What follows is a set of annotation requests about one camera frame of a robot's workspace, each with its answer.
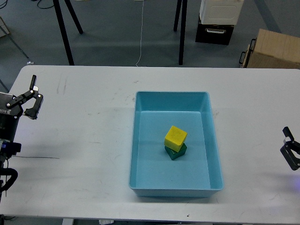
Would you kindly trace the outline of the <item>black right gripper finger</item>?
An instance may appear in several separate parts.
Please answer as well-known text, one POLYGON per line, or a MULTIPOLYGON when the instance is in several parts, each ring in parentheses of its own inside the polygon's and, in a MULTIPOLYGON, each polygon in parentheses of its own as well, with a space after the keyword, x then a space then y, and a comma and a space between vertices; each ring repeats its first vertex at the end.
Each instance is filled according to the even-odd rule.
POLYGON ((285 135, 284 145, 281 147, 280 152, 286 159, 290 168, 296 171, 300 168, 300 159, 297 158, 293 152, 300 154, 300 143, 295 141, 289 127, 283 128, 283 133, 285 135))

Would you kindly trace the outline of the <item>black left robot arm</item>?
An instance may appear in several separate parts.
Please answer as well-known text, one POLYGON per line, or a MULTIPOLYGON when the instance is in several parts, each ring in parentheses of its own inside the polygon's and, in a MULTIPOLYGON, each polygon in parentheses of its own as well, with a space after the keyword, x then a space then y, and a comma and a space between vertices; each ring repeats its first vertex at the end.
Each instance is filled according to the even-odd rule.
POLYGON ((37 119, 43 102, 43 95, 36 86, 37 76, 33 75, 29 90, 19 96, 9 93, 0 94, 0 192, 6 192, 14 184, 18 172, 4 166, 8 160, 21 151, 22 145, 14 142, 17 126, 21 116, 37 119))

